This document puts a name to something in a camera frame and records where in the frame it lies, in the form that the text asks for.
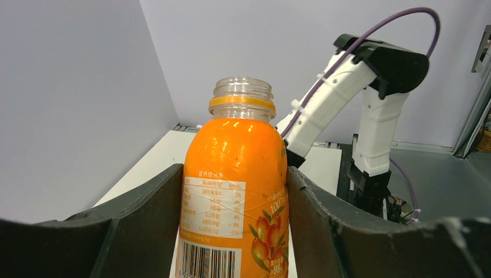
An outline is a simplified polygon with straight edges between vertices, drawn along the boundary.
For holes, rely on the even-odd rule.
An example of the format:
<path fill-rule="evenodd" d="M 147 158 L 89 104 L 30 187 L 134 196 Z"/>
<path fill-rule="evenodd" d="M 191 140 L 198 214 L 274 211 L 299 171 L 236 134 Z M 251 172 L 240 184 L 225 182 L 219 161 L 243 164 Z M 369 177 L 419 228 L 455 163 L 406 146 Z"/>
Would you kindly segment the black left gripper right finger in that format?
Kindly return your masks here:
<path fill-rule="evenodd" d="M 409 226 L 366 213 L 288 169 L 298 277 L 489 277 L 490 220 Z"/>

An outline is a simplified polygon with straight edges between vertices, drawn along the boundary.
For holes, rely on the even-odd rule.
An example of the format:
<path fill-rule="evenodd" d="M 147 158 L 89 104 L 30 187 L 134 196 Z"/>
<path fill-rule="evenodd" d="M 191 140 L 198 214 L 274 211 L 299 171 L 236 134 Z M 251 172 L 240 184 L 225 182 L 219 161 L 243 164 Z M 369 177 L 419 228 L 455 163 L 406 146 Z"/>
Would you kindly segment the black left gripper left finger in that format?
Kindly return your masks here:
<path fill-rule="evenodd" d="M 63 221 L 1 221 L 2 277 L 169 277 L 183 166 Z"/>

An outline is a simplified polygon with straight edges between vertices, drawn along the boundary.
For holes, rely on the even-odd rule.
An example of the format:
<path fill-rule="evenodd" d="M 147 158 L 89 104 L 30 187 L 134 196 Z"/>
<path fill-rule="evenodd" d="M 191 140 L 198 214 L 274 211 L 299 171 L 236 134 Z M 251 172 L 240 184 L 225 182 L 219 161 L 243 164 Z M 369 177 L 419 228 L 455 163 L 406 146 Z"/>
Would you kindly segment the orange juice bottle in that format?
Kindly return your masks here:
<path fill-rule="evenodd" d="M 276 115 L 271 85 L 249 77 L 218 81 L 208 110 L 210 121 L 272 125 Z M 286 179 L 286 149 L 192 141 L 183 169 L 175 275 L 287 277 Z"/>

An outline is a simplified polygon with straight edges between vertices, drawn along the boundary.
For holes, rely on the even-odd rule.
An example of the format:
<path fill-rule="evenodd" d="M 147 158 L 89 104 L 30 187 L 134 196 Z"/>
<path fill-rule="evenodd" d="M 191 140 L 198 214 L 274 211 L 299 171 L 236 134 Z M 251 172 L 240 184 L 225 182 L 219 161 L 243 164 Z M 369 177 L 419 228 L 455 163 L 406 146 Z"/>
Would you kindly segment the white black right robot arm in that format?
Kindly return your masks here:
<path fill-rule="evenodd" d="M 317 82 L 293 100 L 292 111 L 276 126 L 289 166 L 300 167 L 315 139 L 354 98 L 363 94 L 362 117 L 347 176 L 353 182 L 352 203 L 367 213 L 407 225 L 414 213 L 401 214 L 392 198 L 390 150 L 402 106 L 429 69 L 429 56 L 387 42 L 340 35 L 336 52 Z"/>

